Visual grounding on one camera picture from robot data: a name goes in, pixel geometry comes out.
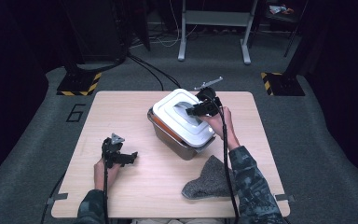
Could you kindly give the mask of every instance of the metal container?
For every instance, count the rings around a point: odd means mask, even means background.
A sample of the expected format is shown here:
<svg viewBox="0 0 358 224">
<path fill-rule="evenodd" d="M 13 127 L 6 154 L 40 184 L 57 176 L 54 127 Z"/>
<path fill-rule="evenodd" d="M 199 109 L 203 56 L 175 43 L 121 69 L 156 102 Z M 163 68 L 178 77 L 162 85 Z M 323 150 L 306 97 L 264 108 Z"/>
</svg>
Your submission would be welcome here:
<svg viewBox="0 0 358 224">
<path fill-rule="evenodd" d="M 153 108 L 150 108 L 147 112 L 147 118 L 152 122 L 158 139 L 185 161 L 193 159 L 198 153 L 202 152 L 203 149 L 209 146 L 215 139 L 213 136 L 203 146 L 192 147 L 175 134 L 172 134 L 172 132 L 170 132 L 167 127 L 162 127 L 163 124 L 158 122 L 158 118 L 153 114 Z"/>
</svg>

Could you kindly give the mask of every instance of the sleeve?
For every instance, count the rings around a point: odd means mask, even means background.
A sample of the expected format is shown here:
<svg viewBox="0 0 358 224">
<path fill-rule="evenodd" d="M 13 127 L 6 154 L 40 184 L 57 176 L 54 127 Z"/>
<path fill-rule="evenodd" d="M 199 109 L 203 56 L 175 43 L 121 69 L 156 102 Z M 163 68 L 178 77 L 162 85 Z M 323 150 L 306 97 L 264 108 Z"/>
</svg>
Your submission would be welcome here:
<svg viewBox="0 0 358 224">
<path fill-rule="evenodd" d="M 228 153 L 240 198 L 240 223 L 284 223 L 269 184 L 244 147 Z"/>
<path fill-rule="evenodd" d="M 103 224 L 103 191 L 92 189 L 77 210 L 75 224 Z"/>
</svg>

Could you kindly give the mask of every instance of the plastic container lid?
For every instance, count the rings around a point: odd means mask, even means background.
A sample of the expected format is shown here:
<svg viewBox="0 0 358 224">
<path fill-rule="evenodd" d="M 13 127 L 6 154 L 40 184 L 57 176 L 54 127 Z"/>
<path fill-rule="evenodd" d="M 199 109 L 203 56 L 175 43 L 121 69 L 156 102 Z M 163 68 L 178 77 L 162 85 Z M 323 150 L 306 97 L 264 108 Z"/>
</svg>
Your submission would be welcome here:
<svg viewBox="0 0 358 224">
<path fill-rule="evenodd" d="M 190 146 L 201 147 L 213 137 L 214 131 L 207 122 L 186 113 L 187 108 L 199 102 L 190 92 L 177 89 L 155 103 L 153 113 Z"/>
</svg>

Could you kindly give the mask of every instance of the gray cloth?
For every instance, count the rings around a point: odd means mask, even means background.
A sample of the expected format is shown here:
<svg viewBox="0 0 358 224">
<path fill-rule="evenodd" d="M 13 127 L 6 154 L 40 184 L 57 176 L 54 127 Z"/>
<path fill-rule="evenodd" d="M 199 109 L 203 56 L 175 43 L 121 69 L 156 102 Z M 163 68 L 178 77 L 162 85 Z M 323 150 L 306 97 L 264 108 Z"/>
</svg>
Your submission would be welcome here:
<svg viewBox="0 0 358 224">
<path fill-rule="evenodd" d="M 229 176 L 234 194 L 234 175 L 229 169 Z M 215 156 L 211 156 L 202 168 L 200 177 L 191 180 L 182 190 L 182 194 L 188 199 L 202 199 L 210 197 L 229 197 L 229 188 L 226 179 L 225 165 Z"/>
</svg>

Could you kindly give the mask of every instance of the yellow black tape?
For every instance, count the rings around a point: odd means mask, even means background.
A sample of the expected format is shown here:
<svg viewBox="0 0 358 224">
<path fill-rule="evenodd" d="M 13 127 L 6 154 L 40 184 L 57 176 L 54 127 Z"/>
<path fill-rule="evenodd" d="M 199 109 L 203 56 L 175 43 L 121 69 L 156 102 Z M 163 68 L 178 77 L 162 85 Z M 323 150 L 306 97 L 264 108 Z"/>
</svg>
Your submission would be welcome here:
<svg viewBox="0 0 358 224">
<path fill-rule="evenodd" d="M 268 95 L 274 95 L 274 92 L 272 91 L 271 84 L 269 83 L 269 79 L 267 78 L 267 75 L 276 75 L 280 76 L 282 73 L 261 73 L 261 78 L 263 78 L 264 87 L 266 88 Z"/>
<path fill-rule="evenodd" d="M 100 80 L 101 73 L 95 75 L 91 85 L 87 91 L 57 91 L 57 95 L 75 96 L 75 95 L 92 95 L 95 88 L 97 88 L 98 81 Z"/>
</svg>

